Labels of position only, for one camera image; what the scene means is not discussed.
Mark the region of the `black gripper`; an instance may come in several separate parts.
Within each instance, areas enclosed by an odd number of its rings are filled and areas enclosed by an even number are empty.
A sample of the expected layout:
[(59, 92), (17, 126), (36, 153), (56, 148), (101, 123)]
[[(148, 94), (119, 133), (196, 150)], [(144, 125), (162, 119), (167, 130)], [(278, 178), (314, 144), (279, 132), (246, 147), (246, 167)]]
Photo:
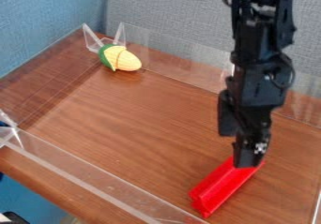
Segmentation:
[(241, 58), (233, 52), (233, 74), (218, 96), (218, 133), (235, 137), (233, 165), (257, 167), (269, 149), (271, 111), (286, 100), (294, 80), (291, 59), (273, 54), (267, 59)]

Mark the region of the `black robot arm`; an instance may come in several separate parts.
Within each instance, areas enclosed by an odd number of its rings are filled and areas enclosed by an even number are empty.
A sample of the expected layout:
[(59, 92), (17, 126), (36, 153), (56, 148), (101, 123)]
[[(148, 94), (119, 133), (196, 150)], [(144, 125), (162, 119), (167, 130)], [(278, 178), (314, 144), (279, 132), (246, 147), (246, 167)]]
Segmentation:
[(295, 72), (293, 0), (222, 0), (230, 7), (233, 74), (218, 96), (218, 133), (235, 138), (233, 166), (261, 164), (271, 140), (271, 111), (286, 100)]

